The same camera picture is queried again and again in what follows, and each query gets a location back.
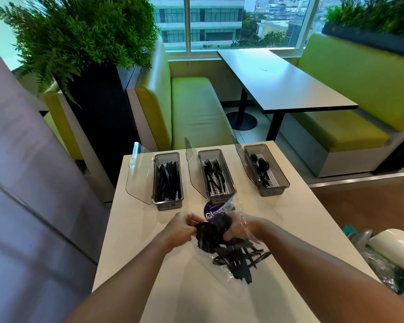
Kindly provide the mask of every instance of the container of knives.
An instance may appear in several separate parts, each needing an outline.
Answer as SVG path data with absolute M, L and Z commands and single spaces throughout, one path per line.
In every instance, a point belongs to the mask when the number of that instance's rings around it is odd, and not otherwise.
M 159 211 L 183 206 L 180 154 L 157 154 L 154 157 L 154 185 L 152 202 Z
M 225 203 L 237 190 L 223 152 L 220 149 L 200 151 L 199 161 L 210 203 L 213 205 Z
M 281 195 L 290 186 L 265 144 L 244 146 L 246 161 L 261 196 Z

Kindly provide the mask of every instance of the person's left hand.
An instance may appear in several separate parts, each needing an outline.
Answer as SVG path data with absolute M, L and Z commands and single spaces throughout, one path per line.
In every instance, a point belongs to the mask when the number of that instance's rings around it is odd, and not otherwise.
M 192 212 L 178 212 L 169 221 L 161 233 L 158 234 L 167 253 L 175 247 L 181 246 L 196 234 L 195 225 L 205 222 L 202 217 Z

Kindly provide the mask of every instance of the table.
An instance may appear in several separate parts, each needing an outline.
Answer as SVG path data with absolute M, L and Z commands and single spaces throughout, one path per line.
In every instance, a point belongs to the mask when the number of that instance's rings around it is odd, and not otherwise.
M 217 147 L 223 151 L 242 210 L 276 222 L 376 279 L 276 144 L 265 143 L 290 182 L 283 195 L 261 197 L 247 178 L 235 146 Z M 184 188 L 180 210 L 200 215 L 206 200 L 190 183 L 185 150 L 178 152 Z M 93 290 L 140 252 L 177 212 L 159 212 L 154 205 L 148 206 L 126 193 L 129 158 L 123 158 Z M 236 297 L 225 281 L 216 279 L 200 264 L 195 251 L 201 252 L 189 242 L 167 255 L 142 323 L 318 322 L 272 256 L 258 264 L 258 270 L 252 270 L 253 283 L 239 285 L 243 287 L 242 294 Z
M 275 140 L 284 115 L 291 112 L 347 110 L 358 105 L 267 49 L 230 49 L 217 53 L 244 85 L 238 112 L 227 114 L 233 129 L 257 125 L 245 113 L 247 97 L 274 113 L 266 140 Z

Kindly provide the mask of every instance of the hand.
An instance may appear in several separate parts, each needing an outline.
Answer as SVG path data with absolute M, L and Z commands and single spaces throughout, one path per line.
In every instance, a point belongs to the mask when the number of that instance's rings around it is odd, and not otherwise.
M 264 219 L 238 211 L 226 212 L 226 214 L 232 218 L 232 224 L 229 230 L 223 234 L 224 241 L 232 238 L 261 240 Z
M 190 241 L 192 236 L 196 234 L 195 225 L 201 222 L 205 222 L 205 220 L 192 212 L 175 214 L 163 231 L 158 234 L 166 252 L 169 253 L 175 247 Z

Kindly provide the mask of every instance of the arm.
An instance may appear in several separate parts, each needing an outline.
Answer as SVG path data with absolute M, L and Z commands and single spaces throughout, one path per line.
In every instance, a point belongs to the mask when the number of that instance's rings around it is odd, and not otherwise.
M 404 300 L 383 284 L 266 219 L 228 214 L 223 238 L 262 240 L 322 323 L 404 322 Z
M 139 322 L 163 260 L 190 241 L 204 219 L 177 213 L 165 229 L 121 270 L 97 288 L 65 323 Z

